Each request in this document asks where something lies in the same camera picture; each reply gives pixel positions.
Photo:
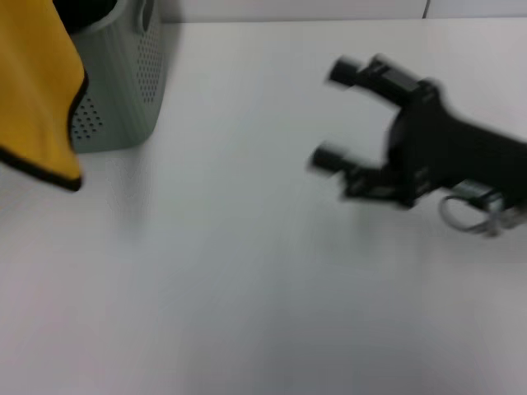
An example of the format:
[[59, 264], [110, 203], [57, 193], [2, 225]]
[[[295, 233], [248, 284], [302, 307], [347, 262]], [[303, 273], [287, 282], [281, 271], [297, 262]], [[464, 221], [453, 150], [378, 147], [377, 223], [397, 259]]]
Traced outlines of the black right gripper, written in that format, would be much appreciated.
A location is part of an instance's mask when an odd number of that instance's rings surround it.
[[[436, 84], [379, 56], [366, 65], [341, 57], [328, 81], [370, 91], [401, 108], [389, 131], [388, 164], [399, 175], [404, 205], [465, 180], [500, 193], [506, 207], [526, 203], [526, 143], [455, 117]], [[338, 176], [342, 199], [396, 199], [394, 172], [363, 165], [336, 146], [318, 146], [308, 167]]]

